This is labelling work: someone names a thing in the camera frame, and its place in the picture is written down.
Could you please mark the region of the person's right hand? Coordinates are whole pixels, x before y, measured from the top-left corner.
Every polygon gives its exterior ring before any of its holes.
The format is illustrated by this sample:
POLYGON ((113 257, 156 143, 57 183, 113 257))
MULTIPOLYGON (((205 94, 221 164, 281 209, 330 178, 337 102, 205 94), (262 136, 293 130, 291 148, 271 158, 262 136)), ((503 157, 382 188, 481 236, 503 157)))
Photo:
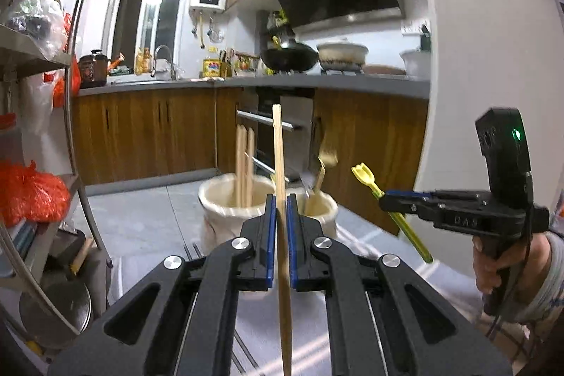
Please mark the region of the person's right hand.
POLYGON ((516 242, 497 259, 493 260, 484 253, 483 241, 478 237, 473 242, 473 270, 478 290, 486 295, 502 283, 499 271, 521 265, 524 270, 515 287, 516 299, 522 304, 529 304, 547 278, 552 261, 552 248, 546 234, 534 234, 529 244, 516 242))

